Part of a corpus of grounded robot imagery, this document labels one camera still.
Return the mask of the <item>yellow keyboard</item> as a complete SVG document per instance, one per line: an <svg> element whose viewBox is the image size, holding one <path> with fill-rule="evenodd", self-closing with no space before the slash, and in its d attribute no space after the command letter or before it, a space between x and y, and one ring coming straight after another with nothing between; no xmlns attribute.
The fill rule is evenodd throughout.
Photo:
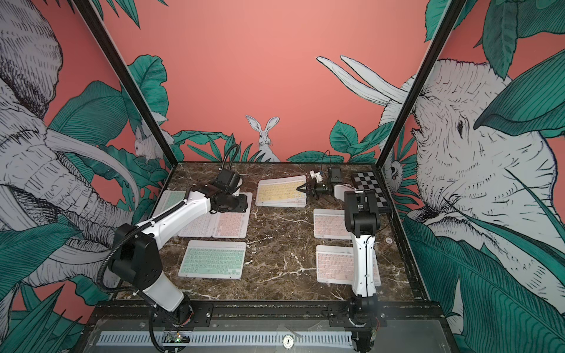
<svg viewBox="0 0 565 353"><path fill-rule="evenodd" d="M305 183L305 176L261 180L257 184L256 202L307 202L303 192L297 191L297 187Z"/></svg>

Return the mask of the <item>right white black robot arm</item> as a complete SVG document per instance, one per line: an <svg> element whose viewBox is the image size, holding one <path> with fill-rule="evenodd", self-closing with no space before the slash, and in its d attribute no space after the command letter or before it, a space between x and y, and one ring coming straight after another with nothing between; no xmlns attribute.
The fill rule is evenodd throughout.
<svg viewBox="0 0 565 353"><path fill-rule="evenodd" d="M356 190L344 184L319 184L316 180L297 187L297 191L318 198L331 193L344 203L344 226L353 242L353 283L355 295L350 302L350 321L363 326L378 312L374 279L374 245L380 229L378 200L374 192Z"/></svg>

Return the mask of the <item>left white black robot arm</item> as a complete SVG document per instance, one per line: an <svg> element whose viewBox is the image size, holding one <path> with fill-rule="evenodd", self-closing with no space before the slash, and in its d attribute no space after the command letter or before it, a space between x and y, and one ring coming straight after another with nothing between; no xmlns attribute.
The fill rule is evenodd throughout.
<svg viewBox="0 0 565 353"><path fill-rule="evenodd" d="M113 247L98 270L97 287L106 294L132 291L172 325L188 324L194 316L191 300L163 272L160 250L201 216L244 213L248 208L243 193L231 194L211 184L195 185L184 199L157 216L116 230Z"/></svg>

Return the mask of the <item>left white keyboard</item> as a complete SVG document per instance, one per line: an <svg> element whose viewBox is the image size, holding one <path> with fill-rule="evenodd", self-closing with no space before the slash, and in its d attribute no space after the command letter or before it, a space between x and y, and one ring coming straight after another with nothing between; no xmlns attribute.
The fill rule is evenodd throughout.
<svg viewBox="0 0 565 353"><path fill-rule="evenodd" d="M218 238L221 214L206 213L192 221L188 226L179 231L179 237L185 238Z"/></svg>

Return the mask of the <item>black white checkerboard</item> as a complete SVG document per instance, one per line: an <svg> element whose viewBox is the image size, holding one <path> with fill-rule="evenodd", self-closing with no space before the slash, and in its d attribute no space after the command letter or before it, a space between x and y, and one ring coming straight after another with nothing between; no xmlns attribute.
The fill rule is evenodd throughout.
<svg viewBox="0 0 565 353"><path fill-rule="evenodd" d="M385 193L373 171L354 173L352 175L352 181L356 189L362 191L373 191L376 194L378 207L381 213L391 213L391 205L385 197Z"/></svg>

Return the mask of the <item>near green keyboard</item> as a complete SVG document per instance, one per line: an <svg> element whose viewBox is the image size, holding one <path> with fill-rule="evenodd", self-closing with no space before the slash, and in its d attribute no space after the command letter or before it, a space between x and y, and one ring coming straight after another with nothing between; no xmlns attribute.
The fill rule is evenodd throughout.
<svg viewBox="0 0 565 353"><path fill-rule="evenodd" d="M179 277L241 279L247 245L244 242L188 242Z"/></svg>

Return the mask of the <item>green keyboard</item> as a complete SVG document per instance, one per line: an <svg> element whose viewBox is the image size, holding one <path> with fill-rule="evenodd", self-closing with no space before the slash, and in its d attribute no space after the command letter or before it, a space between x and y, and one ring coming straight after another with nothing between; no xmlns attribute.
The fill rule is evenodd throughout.
<svg viewBox="0 0 565 353"><path fill-rule="evenodd" d="M247 245L244 242L188 242L179 277L241 279Z"/></svg>
<svg viewBox="0 0 565 353"><path fill-rule="evenodd" d="M185 191L163 191L154 208L152 218L159 216L161 213L167 211L169 208L180 203L186 198Z"/></svg>

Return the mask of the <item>far left green keyboard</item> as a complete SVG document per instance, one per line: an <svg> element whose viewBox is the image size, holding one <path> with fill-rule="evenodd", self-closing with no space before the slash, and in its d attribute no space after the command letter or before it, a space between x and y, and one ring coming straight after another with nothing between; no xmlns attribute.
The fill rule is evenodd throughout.
<svg viewBox="0 0 565 353"><path fill-rule="evenodd" d="M169 208L180 203L186 198L185 191L163 191L154 208L152 218L159 216L161 213L167 211Z"/></svg>

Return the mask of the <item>round silver lock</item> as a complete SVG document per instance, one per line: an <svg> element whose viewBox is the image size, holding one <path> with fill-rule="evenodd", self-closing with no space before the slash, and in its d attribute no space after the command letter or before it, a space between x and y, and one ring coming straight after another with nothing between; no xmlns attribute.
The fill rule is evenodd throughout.
<svg viewBox="0 0 565 353"><path fill-rule="evenodd" d="M294 337L292 335L285 335L282 341L282 345L285 349L291 349L294 347Z"/></svg>

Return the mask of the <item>small electronics board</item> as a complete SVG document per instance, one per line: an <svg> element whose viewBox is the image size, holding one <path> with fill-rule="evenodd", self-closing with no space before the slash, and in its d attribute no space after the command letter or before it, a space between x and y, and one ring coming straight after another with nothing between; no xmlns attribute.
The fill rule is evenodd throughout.
<svg viewBox="0 0 565 353"><path fill-rule="evenodd" d="M163 342L166 345L189 344L190 341L191 341L191 336L183 335L182 332L168 333L167 335L165 335L165 338L163 339Z"/></svg>

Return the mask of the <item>black front mounting rail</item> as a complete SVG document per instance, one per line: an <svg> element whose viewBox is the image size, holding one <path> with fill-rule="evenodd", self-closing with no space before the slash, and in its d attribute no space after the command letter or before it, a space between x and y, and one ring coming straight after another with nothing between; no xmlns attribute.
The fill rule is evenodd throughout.
<svg viewBox="0 0 565 353"><path fill-rule="evenodd" d="M446 316L437 302L379 302L377 310L361 319L353 316L347 301L192 301L193 314L184 324L173 324L164 313L149 312L140 300L118 300L100 304L87 326L101 320L156 320L157 326L173 328L210 327L213 320L321 320L331 327L368 329L386 327L390 321L439 320Z"/></svg>

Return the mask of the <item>right black frame post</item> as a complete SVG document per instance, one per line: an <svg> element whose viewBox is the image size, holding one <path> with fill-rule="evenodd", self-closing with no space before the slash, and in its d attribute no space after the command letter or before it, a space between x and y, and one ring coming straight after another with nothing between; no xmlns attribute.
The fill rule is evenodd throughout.
<svg viewBox="0 0 565 353"><path fill-rule="evenodd" d="M400 110L399 115L397 116L396 121L391 129L391 134L388 137L384 148L381 151L381 154L376 162L376 168L381 170L384 167L385 161L390 154L391 150L393 149L394 142L398 138L401 133L401 130L411 114L411 110L416 104L416 100L428 77L430 76L433 66L435 62L438 60L438 57L441 54L441 51L444 48L447 39L449 38L450 33L457 22L463 7L465 6L466 1L464 0L453 0L449 1L447 4L447 9L444 11L444 15L438 25L438 29L432 39L431 45L426 52L424 60L416 74L416 77L413 81L413 85L408 92L408 96L403 103L403 106Z"/></svg>

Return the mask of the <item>black frame post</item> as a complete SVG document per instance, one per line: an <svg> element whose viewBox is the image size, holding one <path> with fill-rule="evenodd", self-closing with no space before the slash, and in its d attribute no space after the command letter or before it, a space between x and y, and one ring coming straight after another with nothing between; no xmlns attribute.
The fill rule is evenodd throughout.
<svg viewBox="0 0 565 353"><path fill-rule="evenodd" d="M408 96L403 103L403 106L400 110L399 115L397 116L396 121L391 129L391 134L388 137L384 148L381 151L381 154L376 162L376 168L381 170L384 167L385 161L390 154L391 150L393 149L394 142L398 138L401 133L401 130L411 114L411 110L416 104L416 100L428 77L430 76L433 66L435 62L438 60L438 57L441 54L441 51L444 48L447 39L449 38L450 33L457 22L463 7L465 6L466 1L464 0L453 0L449 1L447 4L447 9L444 11L444 15L438 25L438 29L432 39L431 45L426 52L424 60L416 74L416 77L413 81L413 85L408 92Z"/></svg>
<svg viewBox="0 0 565 353"><path fill-rule="evenodd" d="M170 148L169 143L165 140L160 126L154 120L152 112L145 100L140 88L131 75L123 57L117 50L110 34L106 30L96 7L91 1L77 0L73 1L78 12L81 14L91 34L97 41L100 49L103 51L108 62L112 66L116 76L119 78L120 83L123 85L127 95L132 100L135 109L140 113L148 125L149 130L155 137L157 145L163 150L164 156L169 164L174 169L178 165L178 161Z"/></svg>

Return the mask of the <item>left black frame post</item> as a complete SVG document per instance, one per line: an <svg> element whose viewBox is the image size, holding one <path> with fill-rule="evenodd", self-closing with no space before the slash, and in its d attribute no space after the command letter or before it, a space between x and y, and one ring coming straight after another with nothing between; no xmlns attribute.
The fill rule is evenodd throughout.
<svg viewBox="0 0 565 353"><path fill-rule="evenodd" d="M120 83L123 85L127 95L132 100L135 109L140 113L148 125L149 130L155 137L157 145L163 150L164 156L169 164L174 169L178 165L178 161L170 148L169 143L165 140L160 126L154 120L152 112L145 100L140 88L131 75L123 57L117 50L110 34L106 30L96 7L91 1L77 0L73 1L78 12L81 14L91 34L97 41L100 49L103 51L108 62L112 66L116 76L119 78Z"/></svg>

